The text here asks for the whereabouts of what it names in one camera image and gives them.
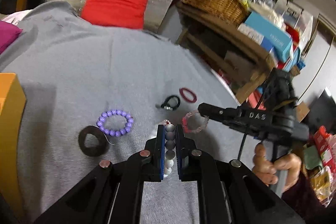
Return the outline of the person's right hand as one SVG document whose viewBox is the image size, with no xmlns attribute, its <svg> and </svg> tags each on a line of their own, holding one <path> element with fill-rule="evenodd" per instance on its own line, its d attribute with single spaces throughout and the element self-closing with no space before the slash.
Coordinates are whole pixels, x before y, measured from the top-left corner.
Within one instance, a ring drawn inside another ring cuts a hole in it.
<svg viewBox="0 0 336 224">
<path fill-rule="evenodd" d="M 274 163 L 270 162 L 266 159 L 266 149 L 263 143 L 258 143 L 255 147 L 253 163 L 252 172 L 266 185 L 278 183 L 276 172 L 286 170 L 288 173 L 283 192 L 298 182 L 302 165 L 301 159 L 293 153 L 281 157 Z"/>
</svg>

